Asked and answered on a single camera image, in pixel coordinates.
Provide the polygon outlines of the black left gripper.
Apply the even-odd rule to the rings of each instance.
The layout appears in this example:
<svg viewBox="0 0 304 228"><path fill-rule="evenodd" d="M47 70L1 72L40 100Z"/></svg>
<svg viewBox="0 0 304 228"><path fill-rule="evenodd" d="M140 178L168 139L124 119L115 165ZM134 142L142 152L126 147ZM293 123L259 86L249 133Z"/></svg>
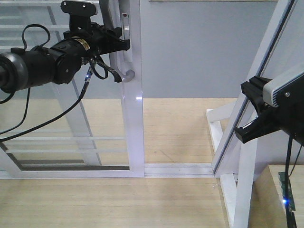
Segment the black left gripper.
<svg viewBox="0 0 304 228"><path fill-rule="evenodd" d="M123 34L121 27L114 29L106 28L105 30L115 38L121 38ZM84 28L77 28L74 31L68 30L64 32L64 38L72 43L71 53L81 57L127 51L130 48L130 41L128 39L110 41L103 28L95 22L91 24L91 32L88 32Z"/></svg>

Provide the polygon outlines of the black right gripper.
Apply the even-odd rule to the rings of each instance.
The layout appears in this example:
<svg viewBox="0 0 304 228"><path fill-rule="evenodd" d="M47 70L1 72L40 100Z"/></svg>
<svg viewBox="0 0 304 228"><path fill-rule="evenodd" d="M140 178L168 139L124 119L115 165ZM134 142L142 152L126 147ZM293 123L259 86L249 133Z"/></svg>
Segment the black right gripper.
<svg viewBox="0 0 304 228"><path fill-rule="evenodd" d="M263 87L271 79L254 76L241 84L242 93L251 101L258 118L243 127L235 127L236 137L247 143L253 139L282 130L297 142L304 140L304 102L274 108L263 101Z"/></svg>

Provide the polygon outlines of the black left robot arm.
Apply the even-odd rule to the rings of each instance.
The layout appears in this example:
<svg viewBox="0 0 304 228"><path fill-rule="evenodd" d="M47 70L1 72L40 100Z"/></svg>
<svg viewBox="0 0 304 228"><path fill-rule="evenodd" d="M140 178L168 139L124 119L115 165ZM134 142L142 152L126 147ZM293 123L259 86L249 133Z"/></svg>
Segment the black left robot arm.
<svg viewBox="0 0 304 228"><path fill-rule="evenodd" d="M101 55L127 51L130 40L122 40L122 28L113 30L91 23L90 31L77 29L64 32L64 39L50 48L43 44L25 48L13 47L0 55L0 88L12 94L16 91L46 83L68 84L91 59L122 81L115 70L104 64Z"/></svg>

